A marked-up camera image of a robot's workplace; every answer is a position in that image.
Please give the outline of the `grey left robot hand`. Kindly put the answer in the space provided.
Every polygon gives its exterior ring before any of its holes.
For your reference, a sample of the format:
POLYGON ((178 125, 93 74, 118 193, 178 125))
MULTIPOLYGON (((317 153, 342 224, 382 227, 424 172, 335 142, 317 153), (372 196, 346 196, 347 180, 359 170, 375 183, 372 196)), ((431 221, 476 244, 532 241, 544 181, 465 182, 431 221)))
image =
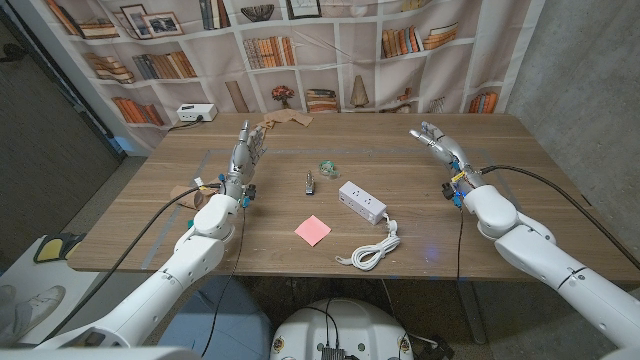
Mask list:
POLYGON ((244 121, 238 142, 232 150, 223 190, 225 195, 238 202, 242 202, 245 187, 251 182, 255 167, 265 152, 264 135, 261 126, 251 127, 249 120, 244 121))

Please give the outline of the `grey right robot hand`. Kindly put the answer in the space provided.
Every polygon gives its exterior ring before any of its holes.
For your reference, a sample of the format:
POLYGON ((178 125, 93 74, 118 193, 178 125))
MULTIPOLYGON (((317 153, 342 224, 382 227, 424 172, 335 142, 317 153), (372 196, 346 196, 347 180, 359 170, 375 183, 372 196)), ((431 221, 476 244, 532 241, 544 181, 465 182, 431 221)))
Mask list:
POLYGON ((476 171, 461 146, 445 135, 434 124, 423 122, 421 131, 410 130, 409 134, 424 144, 433 157, 449 172, 449 180, 442 184, 442 193, 461 207, 464 198, 474 189, 484 186, 480 171, 476 171))

